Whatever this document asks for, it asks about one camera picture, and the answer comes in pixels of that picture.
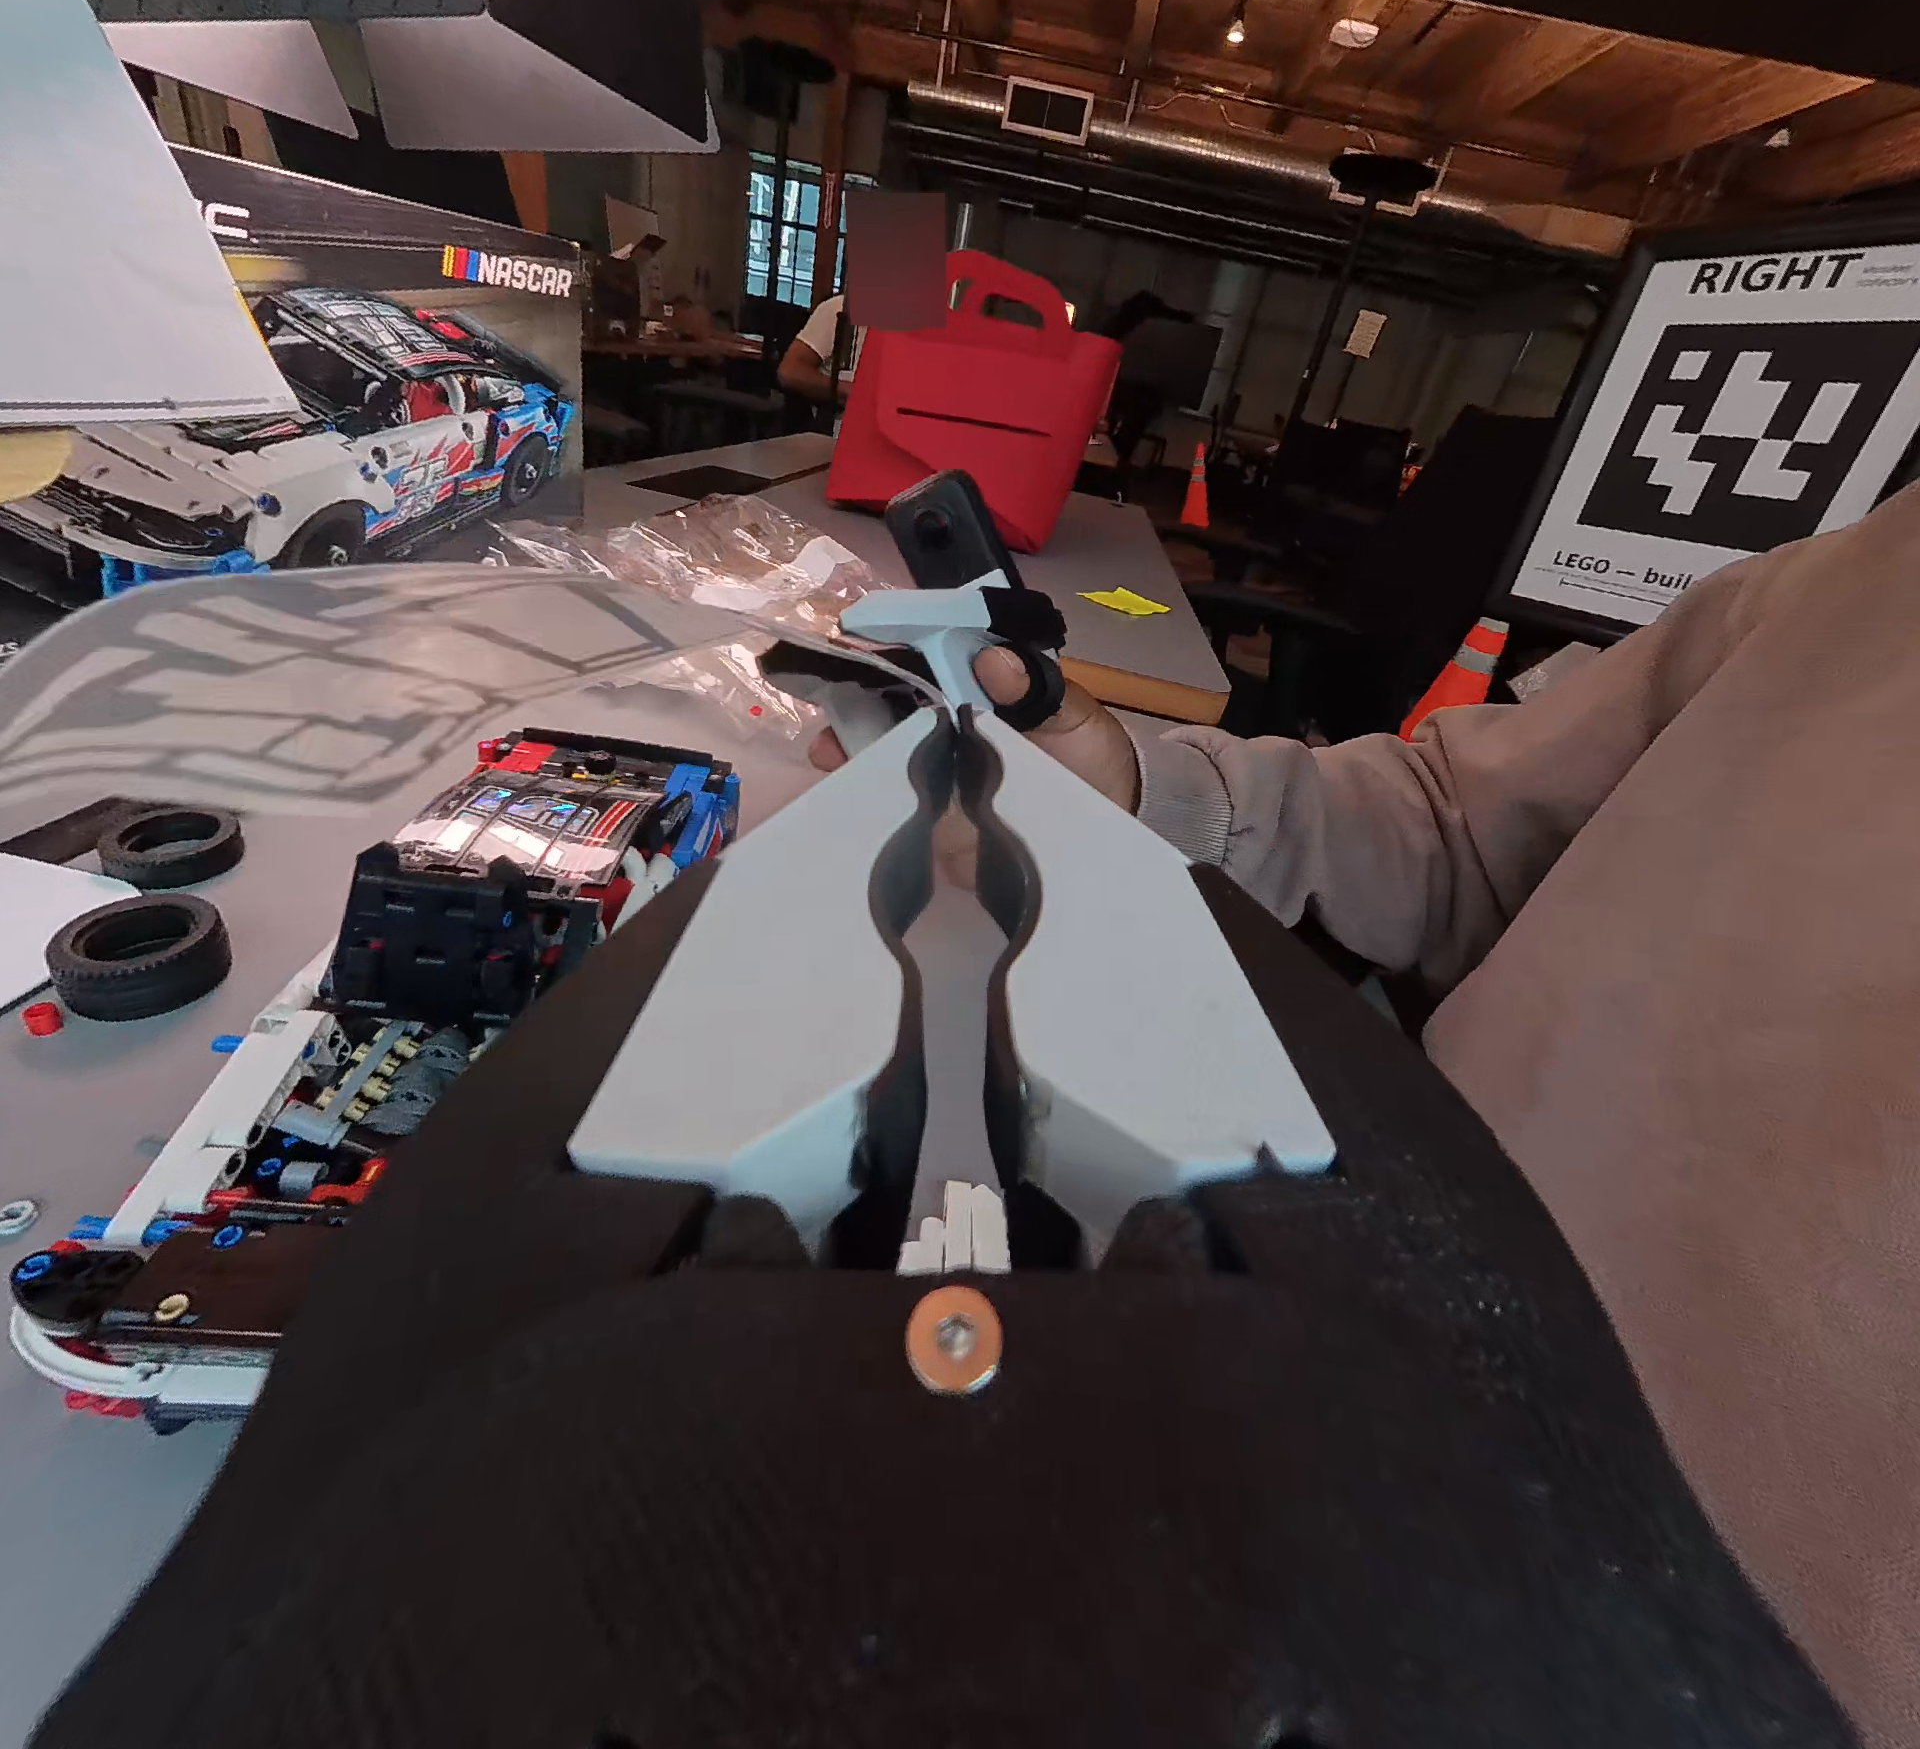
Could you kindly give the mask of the red felt bag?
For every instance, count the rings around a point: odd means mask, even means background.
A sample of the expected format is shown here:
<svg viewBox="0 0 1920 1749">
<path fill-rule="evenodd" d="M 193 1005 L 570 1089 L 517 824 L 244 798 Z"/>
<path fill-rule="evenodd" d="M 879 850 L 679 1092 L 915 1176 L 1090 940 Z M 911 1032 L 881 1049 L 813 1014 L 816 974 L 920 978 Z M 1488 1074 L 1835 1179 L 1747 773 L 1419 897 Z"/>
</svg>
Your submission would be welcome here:
<svg viewBox="0 0 1920 1749">
<path fill-rule="evenodd" d="M 945 323 L 868 335 L 825 497 L 879 514 L 928 478 L 964 471 L 1007 548 L 1047 550 L 1107 416 L 1123 344 L 1068 319 L 1039 273 L 948 253 Z"/>
</svg>

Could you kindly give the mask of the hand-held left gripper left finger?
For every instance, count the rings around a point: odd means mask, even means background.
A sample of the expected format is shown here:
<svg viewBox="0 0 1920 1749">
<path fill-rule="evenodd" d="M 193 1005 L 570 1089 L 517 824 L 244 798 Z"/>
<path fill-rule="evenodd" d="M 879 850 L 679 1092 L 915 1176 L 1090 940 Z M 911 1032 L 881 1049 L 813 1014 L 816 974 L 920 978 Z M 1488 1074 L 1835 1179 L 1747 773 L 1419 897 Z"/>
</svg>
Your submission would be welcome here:
<svg viewBox="0 0 1920 1749">
<path fill-rule="evenodd" d="M 721 856 L 568 1141 L 578 1171 L 777 1205 L 895 1262 L 926 1136 L 923 980 L 958 728 L 920 710 Z"/>
</svg>

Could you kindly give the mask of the white instruction board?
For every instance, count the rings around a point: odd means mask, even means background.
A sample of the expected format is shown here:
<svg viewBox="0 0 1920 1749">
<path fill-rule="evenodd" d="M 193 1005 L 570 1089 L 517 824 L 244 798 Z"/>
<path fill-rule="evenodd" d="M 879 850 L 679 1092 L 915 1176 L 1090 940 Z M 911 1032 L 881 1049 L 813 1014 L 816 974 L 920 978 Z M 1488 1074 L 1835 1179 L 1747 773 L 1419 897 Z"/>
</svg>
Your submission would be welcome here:
<svg viewBox="0 0 1920 1749">
<path fill-rule="evenodd" d="M 3 423 L 296 400 L 88 0 L 3 0 Z"/>
</svg>

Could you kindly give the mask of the white paper sheet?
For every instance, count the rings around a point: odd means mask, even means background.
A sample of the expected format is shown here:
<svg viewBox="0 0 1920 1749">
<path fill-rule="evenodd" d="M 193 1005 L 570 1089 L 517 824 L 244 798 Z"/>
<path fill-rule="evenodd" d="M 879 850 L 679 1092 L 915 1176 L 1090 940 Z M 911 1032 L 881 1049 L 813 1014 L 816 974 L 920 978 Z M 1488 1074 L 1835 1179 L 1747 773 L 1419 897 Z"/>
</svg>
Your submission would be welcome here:
<svg viewBox="0 0 1920 1749">
<path fill-rule="evenodd" d="M 70 920 L 135 897 L 132 882 L 3 854 L 3 993 L 5 1012 L 51 986 L 49 940 Z"/>
</svg>

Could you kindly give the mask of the toy brick race car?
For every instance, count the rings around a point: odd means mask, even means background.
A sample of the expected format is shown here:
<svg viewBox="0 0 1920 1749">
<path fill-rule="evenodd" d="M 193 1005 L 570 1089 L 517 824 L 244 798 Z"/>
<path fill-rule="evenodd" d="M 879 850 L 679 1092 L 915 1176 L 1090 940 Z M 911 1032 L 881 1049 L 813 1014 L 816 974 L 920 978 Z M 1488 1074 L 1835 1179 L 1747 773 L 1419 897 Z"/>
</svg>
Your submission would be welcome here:
<svg viewBox="0 0 1920 1749">
<path fill-rule="evenodd" d="M 726 850 L 731 762 L 552 728 L 485 739 L 353 866 L 332 944 L 108 1214 L 10 1274 L 10 1341 L 66 1410 L 236 1421 L 332 1241 L 452 1085 L 682 872 Z"/>
</svg>

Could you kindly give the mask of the framed black-and-white tag sign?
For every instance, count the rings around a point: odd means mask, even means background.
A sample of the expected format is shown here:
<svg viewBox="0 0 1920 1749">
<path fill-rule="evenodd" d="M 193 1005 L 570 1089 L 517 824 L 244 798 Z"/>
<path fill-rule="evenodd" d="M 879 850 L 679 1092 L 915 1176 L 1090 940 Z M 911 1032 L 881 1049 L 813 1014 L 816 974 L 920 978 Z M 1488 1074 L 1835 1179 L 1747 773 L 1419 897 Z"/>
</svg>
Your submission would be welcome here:
<svg viewBox="0 0 1920 1749">
<path fill-rule="evenodd" d="M 1648 234 L 1627 256 L 1489 613 L 1613 640 L 1916 478 L 1916 198 Z"/>
</svg>

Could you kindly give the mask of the person's beige sweatshirt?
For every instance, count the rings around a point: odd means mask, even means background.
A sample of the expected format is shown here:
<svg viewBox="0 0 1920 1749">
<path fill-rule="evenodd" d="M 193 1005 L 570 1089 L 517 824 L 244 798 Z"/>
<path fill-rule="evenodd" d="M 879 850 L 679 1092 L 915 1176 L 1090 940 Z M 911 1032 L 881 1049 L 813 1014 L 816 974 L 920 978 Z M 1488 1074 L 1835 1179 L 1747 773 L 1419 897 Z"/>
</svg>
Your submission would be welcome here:
<svg viewBox="0 0 1920 1749">
<path fill-rule="evenodd" d="M 1726 598 L 1394 746 L 1396 957 L 1744 1565 L 1916 1745 L 1916 613 Z"/>
</svg>

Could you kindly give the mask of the holographic sticker sheet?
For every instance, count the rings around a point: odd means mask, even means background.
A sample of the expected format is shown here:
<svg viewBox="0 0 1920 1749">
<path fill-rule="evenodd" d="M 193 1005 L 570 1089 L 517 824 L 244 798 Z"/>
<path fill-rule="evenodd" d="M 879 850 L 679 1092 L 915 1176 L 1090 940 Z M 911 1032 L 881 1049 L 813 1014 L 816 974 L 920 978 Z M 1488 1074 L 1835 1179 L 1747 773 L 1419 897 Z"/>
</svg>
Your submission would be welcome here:
<svg viewBox="0 0 1920 1749">
<path fill-rule="evenodd" d="M 396 565 L 149 584 L 5 664 L 5 832 L 92 801 L 347 819 L 535 723 L 683 737 L 783 765 L 724 656 L 832 642 L 604 576 Z"/>
</svg>

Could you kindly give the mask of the black toy tyre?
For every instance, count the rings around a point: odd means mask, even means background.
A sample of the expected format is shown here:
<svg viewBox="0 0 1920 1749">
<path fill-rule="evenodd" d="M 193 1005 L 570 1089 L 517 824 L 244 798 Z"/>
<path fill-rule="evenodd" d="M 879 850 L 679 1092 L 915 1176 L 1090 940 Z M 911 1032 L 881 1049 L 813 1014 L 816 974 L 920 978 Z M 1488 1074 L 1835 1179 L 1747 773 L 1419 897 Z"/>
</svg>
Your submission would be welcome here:
<svg viewBox="0 0 1920 1749">
<path fill-rule="evenodd" d="M 62 924 L 45 949 L 61 1005 L 95 1022 L 149 1020 L 215 992 L 233 944 L 220 908 L 185 892 L 140 894 Z"/>
<path fill-rule="evenodd" d="M 204 806 L 152 806 L 110 824 L 95 846 L 104 875 L 140 892 L 200 887 L 247 854 L 238 815 Z"/>
</svg>

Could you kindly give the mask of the person's right hand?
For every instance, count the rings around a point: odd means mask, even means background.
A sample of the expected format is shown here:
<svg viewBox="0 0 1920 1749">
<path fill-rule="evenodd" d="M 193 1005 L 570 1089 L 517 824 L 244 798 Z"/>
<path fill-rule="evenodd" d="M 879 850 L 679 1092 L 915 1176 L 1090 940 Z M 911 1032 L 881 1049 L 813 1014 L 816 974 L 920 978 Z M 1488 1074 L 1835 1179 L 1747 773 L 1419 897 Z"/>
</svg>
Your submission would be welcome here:
<svg viewBox="0 0 1920 1749">
<path fill-rule="evenodd" d="M 1103 798 L 1135 815 L 1141 803 L 1141 762 L 1132 735 L 1088 689 L 1068 681 L 1064 673 L 1056 677 L 1062 683 L 1061 701 L 1023 733 Z M 1034 694 L 1020 649 L 986 647 L 973 658 L 973 678 L 1007 723 Z"/>
</svg>

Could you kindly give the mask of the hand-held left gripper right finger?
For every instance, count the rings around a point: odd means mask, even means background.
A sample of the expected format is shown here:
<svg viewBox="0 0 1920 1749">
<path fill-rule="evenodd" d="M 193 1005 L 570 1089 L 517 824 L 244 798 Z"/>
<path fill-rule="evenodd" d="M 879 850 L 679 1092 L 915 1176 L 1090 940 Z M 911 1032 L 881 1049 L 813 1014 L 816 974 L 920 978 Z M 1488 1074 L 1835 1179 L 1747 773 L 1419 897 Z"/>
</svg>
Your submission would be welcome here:
<svg viewBox="0 0 1920 1749">
<path fill-rule="evenodd" d="M 1097 1262 L 1143 1202 L 1325 1176 L 1336 1144 L 1175 846 L 964 710 L 958 792 L 1006 944 L 984 1112 L 1014 1262 Z"/>
</svg>

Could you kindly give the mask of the toy race car box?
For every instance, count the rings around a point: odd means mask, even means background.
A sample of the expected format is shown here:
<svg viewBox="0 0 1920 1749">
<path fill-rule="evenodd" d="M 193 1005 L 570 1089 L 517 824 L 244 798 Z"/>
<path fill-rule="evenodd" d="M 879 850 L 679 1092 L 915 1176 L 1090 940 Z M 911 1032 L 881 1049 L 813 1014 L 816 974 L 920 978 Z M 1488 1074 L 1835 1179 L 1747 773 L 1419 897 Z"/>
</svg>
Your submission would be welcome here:
<svg viewBox="0 0 1920 1749">
<path fill-rule="evenodd" d="M 5 652 L 143 584 L 407 556 L 578 469 L 576 243 L 175 147 L 291 404 L 89 420 L 5 502 Z"/>
</svg>

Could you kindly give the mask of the person's right forearm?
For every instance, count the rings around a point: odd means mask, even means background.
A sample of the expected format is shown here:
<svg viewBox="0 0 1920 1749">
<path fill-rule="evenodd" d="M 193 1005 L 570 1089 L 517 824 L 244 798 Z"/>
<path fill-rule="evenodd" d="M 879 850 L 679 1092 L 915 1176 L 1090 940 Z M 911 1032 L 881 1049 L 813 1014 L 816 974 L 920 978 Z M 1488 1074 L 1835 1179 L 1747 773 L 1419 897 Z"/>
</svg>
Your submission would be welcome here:
<svg viewBox="0 0 1920 1749">
<path fill-rule="evenodd" d="M 1141 823 L 1283 923 L 1454 989 L 1542 903 L 1684 930 L 1804 920 L 1916 848 L 1916 487 L 1741 560 L 1516 706 L 1328 747 L 1188 728 L 1135 741 Z"/>
</svg>

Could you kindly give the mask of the clear plastic bags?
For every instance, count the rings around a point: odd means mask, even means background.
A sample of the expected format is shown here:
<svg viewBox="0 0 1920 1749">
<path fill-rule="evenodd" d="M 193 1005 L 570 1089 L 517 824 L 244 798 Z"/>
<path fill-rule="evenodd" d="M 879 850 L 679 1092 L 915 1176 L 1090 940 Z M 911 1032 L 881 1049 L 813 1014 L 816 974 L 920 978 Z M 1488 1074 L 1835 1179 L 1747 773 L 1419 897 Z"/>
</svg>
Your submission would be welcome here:
<svg viewBox="0 0 1920 1749">
<path fill-rule="evenodd" d="M 825 527 L 760 495 L 714 495 L 609 529 L 496 521 L 488 560 L 640 584 L 784 632 L 838 637 L 885 581 Z"/>
</svg>

